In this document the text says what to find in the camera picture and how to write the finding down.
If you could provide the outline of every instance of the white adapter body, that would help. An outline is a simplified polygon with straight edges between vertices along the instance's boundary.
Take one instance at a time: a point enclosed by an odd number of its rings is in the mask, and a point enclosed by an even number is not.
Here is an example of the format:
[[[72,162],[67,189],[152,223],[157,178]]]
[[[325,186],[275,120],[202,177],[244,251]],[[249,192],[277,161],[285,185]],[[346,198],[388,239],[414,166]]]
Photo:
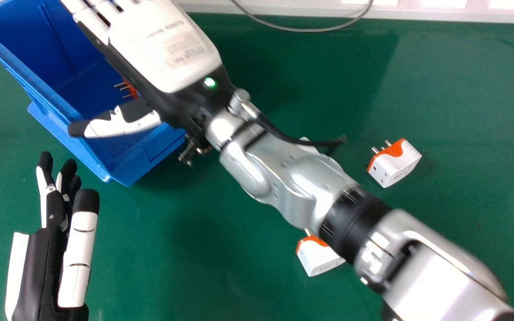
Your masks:
[[[422,155],[405,138],[378,150],[368,166],[368,173],[384,188],[394,185],[414,170]]]
[[[296,256],[307,276],[318,276],[345,262],[328,244],[313,235],[298,242]]]

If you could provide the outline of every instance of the blue box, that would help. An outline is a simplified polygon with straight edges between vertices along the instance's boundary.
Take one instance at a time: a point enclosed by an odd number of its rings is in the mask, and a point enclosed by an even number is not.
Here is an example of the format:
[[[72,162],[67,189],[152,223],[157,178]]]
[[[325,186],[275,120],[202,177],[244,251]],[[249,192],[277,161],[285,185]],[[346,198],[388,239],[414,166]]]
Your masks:
[[[114,109],[126,93],[59,0],[0,3],[0,63],[33,100],[27,111],[103,181],[132,185],[183,142],[184,131],[165,123],[104,139],[67,134],[68,124]]]

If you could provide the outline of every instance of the green tabletop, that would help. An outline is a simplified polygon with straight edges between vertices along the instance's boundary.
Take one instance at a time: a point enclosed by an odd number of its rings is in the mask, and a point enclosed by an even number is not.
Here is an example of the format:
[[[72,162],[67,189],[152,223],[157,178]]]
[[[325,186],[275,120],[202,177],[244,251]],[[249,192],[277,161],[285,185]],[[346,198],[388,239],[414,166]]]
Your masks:
[[[235,85],[280,128],[346,134],[334,155],[344,169],[483,260],[514,305],[514,25],[362,20],[293,34],[244,16],[194,19]],[[72,157],[27,104],[0,66],[0,320],[12,234],[39,226],[39,153],[57,164]],[[366,173],[370,147],[402,137],[423,158],[382,189]],[[308,278],[294,254],[304,233],[247,196],[217,160],[189,168],[174,154],[130,188],[80,168],[102,198],[91,320],[379,320],[380,298],[348,264]]]

